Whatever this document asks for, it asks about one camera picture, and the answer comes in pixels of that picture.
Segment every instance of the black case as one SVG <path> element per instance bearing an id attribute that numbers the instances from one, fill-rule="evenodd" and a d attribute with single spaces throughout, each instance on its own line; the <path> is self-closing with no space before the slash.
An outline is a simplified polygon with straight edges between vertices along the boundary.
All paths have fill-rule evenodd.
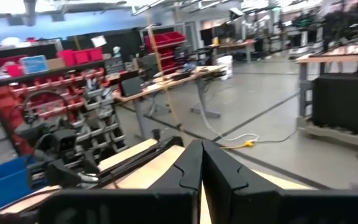
<path id="1" fill-rule="evenodd" d="M 325 74 L 313 82 L 312 120 L 317 126 L 358 134 L 358 74 Z"/>
<path id="2" fill-rule="evenodd" d="M 199 223 L 202 155 L 193 141 L 145 190 L 61 190 L 40 205 L 39 224 Z"/>

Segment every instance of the sign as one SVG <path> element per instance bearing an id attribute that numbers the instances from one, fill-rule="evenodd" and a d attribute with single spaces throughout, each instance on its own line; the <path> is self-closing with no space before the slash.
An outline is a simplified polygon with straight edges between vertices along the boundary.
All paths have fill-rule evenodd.
<path id="1" fill-rule="evenodd" d="M 104 44 L 107 44 L 106 39 L 104 38 L 103 35 L 93 37 L 91 40 L 92 40 L 94 47 L 100 47 L 100 46 L 103 46 Z"/>
<path id="2" fill-rule="evenodd" d="M 23 65 L 25 74 L 45 72 L 49 70 L 47 59 L 44 55 L 24 57 L 20 59 L 20 63 Z"/>
<path id="3" fill-rule="evenodd" d="M 122 62 L 121 57 L 112 57 L 107 59 L 104 63 L 106 74 L 113 74 L 125 70 L 125 65 Z"/>

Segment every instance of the white bucket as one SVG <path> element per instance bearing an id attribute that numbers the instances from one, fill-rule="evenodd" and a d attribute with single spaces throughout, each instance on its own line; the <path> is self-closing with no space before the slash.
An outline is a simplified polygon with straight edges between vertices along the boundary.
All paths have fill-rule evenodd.
<path id="1" fill-rule="evenodd" d="M 227 80 L 233 77 L 233 56 L 228 55 L 216 59 L 216 65 L 223 65 L 224 68 L 221 71 L 225 71 L 226 74 L 221 77 L 221 80 Z"/>

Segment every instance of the floor tape line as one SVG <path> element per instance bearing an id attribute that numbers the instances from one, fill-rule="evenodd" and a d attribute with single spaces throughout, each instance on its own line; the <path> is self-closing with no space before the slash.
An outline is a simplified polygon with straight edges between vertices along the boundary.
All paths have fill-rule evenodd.
<path id="1" fill-rule="evenodd" d="M 133 110 L 132 108 L 128 108 L 128 107 L 123 106 L 123 105 L 119 105 L 119 106 L 124 108 L 124 109 L 126 109 L 126 110 L 128 110 L 128 111 L 131 111 L 131 112 L 135 113 L 135 110 Z M 179 131 L 179 129 L 177 127 L 175 127 L 174 125 L 172 125 L 172 124 L 166 123 L 166 122 L 161 121 L 159 119 L 155 119 L 155 118 L 153 118 L 151 116 L 148 116 L 148 115 L 144 115 L 144 117 L 146 117 L 146 118 L 148 118 L 148 119 L 150 119 L 152 121 L 155 121 L 155 122 L 157 122 L 159 124 L 162 124 L 162 125 L 164 125 L 166 127 L 169 127 L 169 128 L 172 128 L 172 129 L 175 129 L 175 130 Z M 184 132 L 185 132 L 185 134 L 187 134 L 187 135 L 189 135 L 189 136 L 191 136 L 193 138 L 196 138 L 196 139 L 210 140 L 208 138 L 204 138 L 204 137 L 202 137 L 202 136 L 200 136 L 198 134 L 192 133 L 192 132 L 187 131 L 187 130 L 184 130 Z M 217 144 L 219 147 L 224 147 L 221 144 L 218 144 L 218 143 L 215 143 L 215 144 Z M 306 184 L 306 185 L 308 185 L 310 187 L 320 189 L 320 190 L 331 189 L 330 187 L 328 187 L 328 186 L 326 186 L 324 184 L 320 184 L 320 183 L 315 182 L 313 180 L 307 179 L 306 177 L 302 177 L 302 176 L 300 176 L 298 174 L 294 174 L 294 173 L 292 173 L 290 171 L 284 170 L 284 169 L 279 168 L 277 166 L 271 165 L 271 164 L 269 164 L 267 162 L 264 162 L 264 161 L 261 161 L 259 159 L 254 158 L 254 157 L 248 156 L 248 155 L 243 154 L 243 153 L 241 153 L 239 151 L 234 151 L 234 150 L 233 151 L 232 150 L 227 150 L 227 151 L 228 151 L 228 153 L 231 153 L 231 154 L 234 154 L 236 156 L 239 156 L 239 157 L 241 157 L 241 158 L 243 158 L 243 159 L 245 159 L 247 161 L 253 162 L 254 164 L 257 164 L 257 165 L 260 165 L 260 166 L 262 166 L 264 168 L 270 169 L 270 170 L 272 170 L 272 171 L 274 171 L 276 173 L 279 173 L 281 175 L 289 177 L 289 178 L 291 178 L 293 180 L 296 180 L 296 181 L 298 181 L 300 183 Z"/>
<path id="2" fill-rule="evenodd" d="M 237 131 L 238 129 L 244 127 L 245 125 L 247 125 L 247 124 L 253 122 L 254 120 L 260 118 L 261 116 L 263 116 L 263 115 L 267 114 L 268 112 L 274 110 L 275 108 L 278 108 L 279 106 L 283 105 L 284 103 L 286 103 L 286 102 L 292 100 L 293 98 L 295 98 L 296 96 L 298 96 L 298 94 L 299 94 L 299 93 L 295 93 L 294 95 L 292 95 L 292 96 L 290 96 L 290 97 L 288 97 L 288 98 L 286 98 L 286 99 L 284 99 L 284 100 L 282 100 L 282 101 L 276 103 L 275 105 L 273 105 L 273 106 L 267 108 L 266 110 L 260 112 L 259 114 L 257 114 L 257 115 L 255 115 L 255 116 L 249 118 L 248 120 L 246 120 L 246 121 L 244 121 L 244 122 L 238 124 L 237 126 L 233 127 L 232 129 L 226 131 L 225 133 L 222 134 L 222 136 L 223 136 L 223 137 L 228 136 L 229 134 L 233 133 L 234 131 Z M 218 136 L 218 137 L 214 138 L 212 141 L 217 142 L 217 141 L 219 141 L 220 139 L 222 139 L 222 137 L 221 137 L 221 136 Z"/>

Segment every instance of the wooden tabletop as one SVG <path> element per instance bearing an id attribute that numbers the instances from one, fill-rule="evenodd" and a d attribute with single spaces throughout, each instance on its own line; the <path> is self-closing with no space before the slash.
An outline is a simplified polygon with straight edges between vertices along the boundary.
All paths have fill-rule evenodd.
<path id="1" fill-rule="evenodd" d="M 204 68 L 208 69 L 208 71 L 201 72 L 200 70 L 202 70 Z M 181 83 L 192 81 L 198 77 L 201 77 L 204 75 L 209 75 L 210 73 L 218 72 L 222 68 L 223 68 L 223 66 L 199 66 L 199 67 L 196 67 L 196 69 L 193 71 L 193 73 L 187 78 L 182 78 L 181 80 L 177 80 L 177 81 L 170 80 L 171 77 L 178 75 L 178 73 L 175 72 L 175 73 L 172 73 L 169 75 L 165 75 L 164 77 L 165 77 L 166 81 L 162 81 L 162 78 L 154 79 L 155 84 L 150 85 L 147 88 L 144 88 L 142 93 L 138 93 L 138 94 L 135 94 L 132 96 L 121 96 L 120 92 L 114 91 L 112 93 L 112 95 L 113 95 L 114 99 L 117 99 L 120 102 L 125 103 L 128 101 L 134 100 L 134 99 L 138 99 L 139 97 L 149 95 L 156 91 L 163 90 L 164 88 L 170 88 L 170 87 L 179 85 Z"/>
<path id="2" fill-rule="evenodd" d="M 154 139 L 149 139 L 147 141 L 144 141 L 134 147 L 129 148 L 126 151 L 120 152 L 119 154 L 116 154 L 114 156 L 111 156 L 108 159 L 103 160 L 99 168 L 101 170 L 104 170 L 108 167 L 111 167 L 133 155 L 136 155 L 150 146 L 154 145 L 156 141 Z M 179 156 L 183 153 L 185 150 L 184 147 L 180 146 L 173 146 L 167 151 L 163 152 L 161 155 L 141 167 L 140 169 L 137 169 L 133 173 L 129 174 L 122 180 L 120 180 L 117 183 L 117 186 L 122 189 L 147 189 L 149 188 L 158 178 L 160 178 L 168 169 L 169 167 L 179 158 Z M 273 182 L 277 186 L 283 188 L 283 189 L 312 189 L 311 187 L 300 185 L 297 183 L 290 182 L 288 180 L 284 180 L 278 177 L 274 177 L 272 175 L 264 174 L 262 172 L 258 172 L 256 170 L 253 170 L 263 178 Z M 46 187 L 44 189 L 41 189 L 39 191 L 51 189 L 51 187 Z M 105 189 L 115 189 L 115 185 L 107 185 L 105 186 Z M 1 210 L 0 213 L 7 213 L 7 212 L 20 212 L 23 209 L 30 207 L 36 203 L 41 202 L 43 199 L 48 197 L 51 194 L 45 194 L 41 196 L 36 196 L 33 198 L 29 198 L 27 200 L 23 200 L 20 203 L 11 205 L 10 207 L 5 208 L 4 210 Z M 209 216 L 209 209 L 208 204 L 205 197 L 205 192 L 202 190 L 201 193 L 201 223 L 202 224 L 210 224 L 211 219 Z"/>
<path id="3" fill-rule="evenodd" d="M 247 40 L 242 43 L 233 43 L 233 44 L 211 44 L 208 47 L 217 47 L 217 48 L 231 48 L 231 47 L 247 47 L 252 46 L 255 43 L 254 40 Z"/>
<path id="4" fill-rule="evenodd" d="M 358 62 L 358 45 L 338 47 L 319 57 L 310 57 L 312 54 L 297 58 L 297 63 L 311 62 Z"/>

